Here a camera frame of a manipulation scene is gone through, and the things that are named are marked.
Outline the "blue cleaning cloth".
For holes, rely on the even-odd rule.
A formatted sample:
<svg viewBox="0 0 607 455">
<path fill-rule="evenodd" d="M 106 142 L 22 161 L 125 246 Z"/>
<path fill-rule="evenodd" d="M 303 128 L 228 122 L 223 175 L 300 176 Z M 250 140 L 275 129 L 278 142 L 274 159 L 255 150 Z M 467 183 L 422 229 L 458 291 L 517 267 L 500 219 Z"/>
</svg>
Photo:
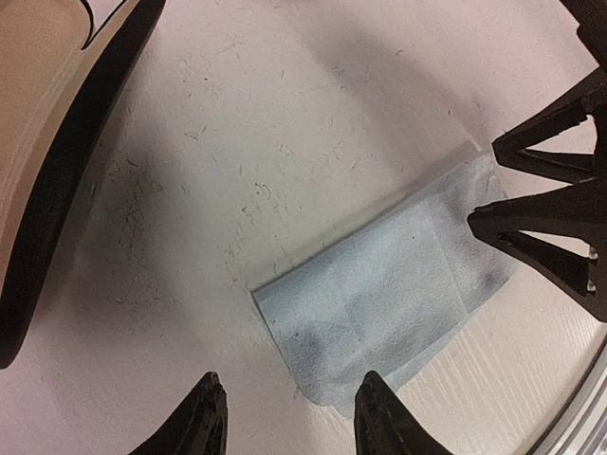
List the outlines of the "blue cleaning cloth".
<svg viewBox="0 0 607 455">
<path fill-rule="evenodd" d="M 513 275 L 468 216 L 505 192 L 491 153 L 471 148 L 374 221 L 252 292 L 311 403 L 351 416 L 363 376 L 400 388 Z"/>
</svg>

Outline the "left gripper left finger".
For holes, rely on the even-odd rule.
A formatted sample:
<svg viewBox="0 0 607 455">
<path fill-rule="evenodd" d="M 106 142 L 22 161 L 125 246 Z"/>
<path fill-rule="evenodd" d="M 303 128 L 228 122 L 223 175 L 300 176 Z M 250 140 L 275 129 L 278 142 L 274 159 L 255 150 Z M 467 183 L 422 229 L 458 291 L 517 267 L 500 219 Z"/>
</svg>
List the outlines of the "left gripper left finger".
<svg viewBox="0 0 607 455">
<path fill-rule="evenodd" d="M 228 439 L 228 403 L 219 375 L 207 372 L 168 419 L 131 455 L 224 455 Z"/>
</svg>

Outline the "black glasses case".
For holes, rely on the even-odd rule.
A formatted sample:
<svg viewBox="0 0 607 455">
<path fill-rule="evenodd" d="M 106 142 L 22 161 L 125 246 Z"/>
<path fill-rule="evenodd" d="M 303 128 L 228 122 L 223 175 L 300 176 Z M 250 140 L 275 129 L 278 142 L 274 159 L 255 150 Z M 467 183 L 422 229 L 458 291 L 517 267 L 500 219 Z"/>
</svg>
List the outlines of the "black glasses case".
<svg viewBox="0 0 607 455">
<path fill-rule="evenodd" d="M 1 5 L 1 364 L 18 355 L 92 152 L 163 11 Z"/>
</svg>

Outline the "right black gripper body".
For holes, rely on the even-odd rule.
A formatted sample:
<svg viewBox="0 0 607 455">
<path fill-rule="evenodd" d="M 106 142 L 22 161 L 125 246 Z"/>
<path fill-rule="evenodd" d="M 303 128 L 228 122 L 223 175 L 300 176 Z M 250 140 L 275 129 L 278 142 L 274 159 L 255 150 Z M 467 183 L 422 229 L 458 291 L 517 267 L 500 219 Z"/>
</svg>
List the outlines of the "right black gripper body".
<svg viewBox="0 0 607 455">
<path fill-rule="evenodd" d="M 606 1 L 605 0 L 561 0 L 561 3 L 579 23 L 577 35 L 606 70 Z"/>
</svg>

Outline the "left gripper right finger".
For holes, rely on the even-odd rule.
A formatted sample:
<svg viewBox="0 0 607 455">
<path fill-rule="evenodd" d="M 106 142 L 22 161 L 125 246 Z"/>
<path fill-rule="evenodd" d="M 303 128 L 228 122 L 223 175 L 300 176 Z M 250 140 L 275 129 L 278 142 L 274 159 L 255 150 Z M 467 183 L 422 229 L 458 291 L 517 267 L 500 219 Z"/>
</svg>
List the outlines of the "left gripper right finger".
<svg viewBox="0 0 607 455">
<path fill-rule="evenodd" d="M 407 410 L 383 378 L 370 371 L 355 397 L 356 453 L 451 454 Z"/>
</svg>

